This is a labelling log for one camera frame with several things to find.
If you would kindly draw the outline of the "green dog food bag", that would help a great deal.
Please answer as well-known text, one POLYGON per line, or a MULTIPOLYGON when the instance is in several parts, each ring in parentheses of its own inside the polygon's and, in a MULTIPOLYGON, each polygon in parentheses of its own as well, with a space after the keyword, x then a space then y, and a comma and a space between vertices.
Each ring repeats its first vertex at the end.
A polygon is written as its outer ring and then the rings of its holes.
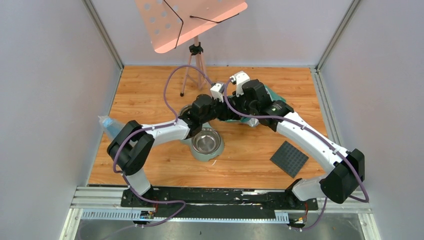
POLYGON ((254 80, 242 86, 243 95, 248 102, 248 114, 236 111, 229 103, 228 96, 224 97, 224 102, 230 110, 240 116, 239 122, 251 127, 264 125, 276 131, 277 124, 294 109, 281 97, 273 97, 272 91, 260 81, 254 80))

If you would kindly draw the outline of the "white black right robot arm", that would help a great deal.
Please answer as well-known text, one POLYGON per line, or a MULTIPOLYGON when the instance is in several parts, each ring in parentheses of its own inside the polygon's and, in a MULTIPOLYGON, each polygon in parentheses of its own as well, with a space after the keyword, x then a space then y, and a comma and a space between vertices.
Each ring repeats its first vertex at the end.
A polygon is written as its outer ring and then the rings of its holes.
POLYGON ((298 209, 306 200, 326 197, 342 204, 347 198, 368 203, 365 189, 365 156, 355 148, 352 151, 329 140, 311 127, 285 101, 271 100, 265 85, 257 79, 237 80, 232 76, 224 84, 223 99, 236 115, 257 119, 295 142, 311 155, 325 174, 295 181, 285 195, 286 204, 298 209))

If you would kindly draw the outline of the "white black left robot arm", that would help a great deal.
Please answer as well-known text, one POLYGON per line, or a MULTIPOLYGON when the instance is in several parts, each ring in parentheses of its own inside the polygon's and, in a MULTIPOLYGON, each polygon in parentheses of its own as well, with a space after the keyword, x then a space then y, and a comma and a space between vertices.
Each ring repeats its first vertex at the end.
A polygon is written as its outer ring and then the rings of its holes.
POLYGON ((143 169, 151 149, 167 142, 191 139, 204 124, 215 119, 238 121, 241 116, 231 111, 226 103, 200 94, 175 120, 153 125, 131 120, 123 126, 107 147, 107 154, 135 190, 135 202, 146 207, 153 201, 153 193, 149 190, 152 185, 143 169))

